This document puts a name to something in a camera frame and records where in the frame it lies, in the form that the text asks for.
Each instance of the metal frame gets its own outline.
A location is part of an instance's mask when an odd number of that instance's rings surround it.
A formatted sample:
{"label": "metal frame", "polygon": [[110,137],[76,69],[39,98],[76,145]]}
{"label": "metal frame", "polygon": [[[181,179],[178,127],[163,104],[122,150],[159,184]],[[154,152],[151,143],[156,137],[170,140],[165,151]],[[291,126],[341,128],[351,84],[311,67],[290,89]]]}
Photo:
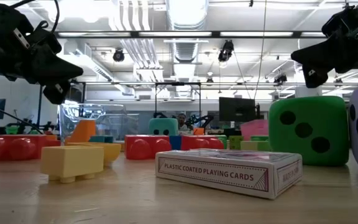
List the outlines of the metal frame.
{"label": "metal frame", "polygon": [[199,98],[199,113],[200,113],[200,117],[201,117],[201,83],[200,82],[156,82],[156,83],[154,83],[154,85],[155,85],[155,98],[154,98],[155,113],[157,112],[157,87],[159,85],[171,85],[171,86],[198,85],[198,87],[199,87],[198,95],[200,96],[200,98]]}

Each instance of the cable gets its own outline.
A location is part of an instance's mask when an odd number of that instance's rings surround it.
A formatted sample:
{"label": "cable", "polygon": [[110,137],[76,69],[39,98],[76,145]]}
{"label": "cable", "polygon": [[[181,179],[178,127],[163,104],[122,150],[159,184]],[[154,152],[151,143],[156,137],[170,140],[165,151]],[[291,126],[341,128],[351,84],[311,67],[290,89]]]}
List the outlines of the cable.
{"label": "cable", "polygon": [[23,121],[22,119],[17,118],[17,117],[15,117],[15,116],[13,116],[13,115],[11,115],[11,114],[9,114],[9,113],[7,113],[7,112],[1,110],[1,109],[0,109],[0,112],[6,114],[6,115],[8,115],[8,116],[10,116],[11,118],[14,118],[14,119],[20,121],[20,122],[22,122],[22,123],[25,123],[25,124],[29,125],[31,128],[34,128],[36,131],[38,131],[40,134],[43,134],[43,132],[42,132],[39,128],[35,127],[34,125],[32,125],[32,124],[30,124],[30,123],[28,123],[28,122],[26,122],[26,121]]}
{"label": "cable", "polygon": [[247,93],[248,93],[248,97],[249,97],[249,99],[251,99],[251,95],[249,94],[248,88],[247,88],[247,82],[246,82],[244,76],[242,75],[242,71],[241,71],[241,68],[240,68],[239,60],[237,59],[236,51],[234,51],[234,56],[236,57],[236,62],[237,62],[237,66],[239,67],[239,71],[240,71],[240,75],[241,75],[242,81],[244,82],[244,85],[246,86],[246,90],[247,90]]}
{"label": "cable", "polygon": [[263,36],[262,36],[262,50],[260,50],[259,77],[258,77],[258,81],[257,81],[257,83],[256,83],[254,100],[256,99],[256,93],[257,93],[257,91],[258,91],[258,85],[259,85],[259,80],[260,80],[260,73],[261,73],[261,71],[262,71],[262,60],[263,60],[263,57],[264,57],[265,31],[266,31],[266,9],[267,9],[267,0],[265,0],[264,34],[263,34]]}
{"label": "cable", "polygon": [[[25,5],[27,3],[30,3],[32,1],[35,1],[35,0],[23,0],[23,1],[19,1],[13,5],[11,5],[12,8],[17,8],[17,7],[20,7],[22,5]],[[56,19],[55,19],[55,23],[53,24],[53,27],[52,27],[52,30],[50,31],[51,33],[54,33],[55,30],[56,30],[56,27],[57,27],[57,24],[59,22],[59,18],[60,18],[60,8],[59,8],[59,3],[57,0],[53,0],[55,2],[55,5],[56,5]]]}

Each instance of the orange block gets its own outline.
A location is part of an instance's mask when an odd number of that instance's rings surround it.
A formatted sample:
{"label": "orange block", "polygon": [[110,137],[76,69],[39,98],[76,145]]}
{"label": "orange block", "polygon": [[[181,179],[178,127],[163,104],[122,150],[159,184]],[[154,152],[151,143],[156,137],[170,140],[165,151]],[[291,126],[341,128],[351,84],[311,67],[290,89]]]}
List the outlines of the orange block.
{"label": "orange block", "polygon": [[204,128],[194,128],[194,135],[204,135]]}
{"label": "orange block", "polygon": [[87,142],[91,136],[96,135],[96,122],[94,120],[81,120],[75,127],[73,134],[67,142]]}

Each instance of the acrylic box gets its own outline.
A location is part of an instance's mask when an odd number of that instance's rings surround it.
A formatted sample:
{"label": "acrylic box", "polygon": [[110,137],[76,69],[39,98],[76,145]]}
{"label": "acrylic box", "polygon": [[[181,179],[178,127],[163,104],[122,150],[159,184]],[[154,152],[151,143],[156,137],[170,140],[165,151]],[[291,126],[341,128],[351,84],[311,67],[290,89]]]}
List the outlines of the acrylic box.
{"label": "acrylic box", "polygon": [[60,137],[71,136],[81,120],[95,120],[97,136],[112,136],[123,141],[137,134],[138,114],[128,114],[124,105],[62,104],[59,106]]}

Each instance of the green dice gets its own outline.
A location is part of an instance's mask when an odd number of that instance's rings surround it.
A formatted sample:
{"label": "green dice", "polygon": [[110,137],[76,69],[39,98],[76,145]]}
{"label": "green dice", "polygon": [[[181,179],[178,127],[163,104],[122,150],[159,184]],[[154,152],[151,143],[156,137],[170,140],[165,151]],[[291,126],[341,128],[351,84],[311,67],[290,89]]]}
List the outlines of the green dice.
{"label": "green dice", "polygon": [[349,159],[347,113],[340,97],[280,100],[270,107],[268,133],[273,152],[299,153],[305,165],[341,166]]}

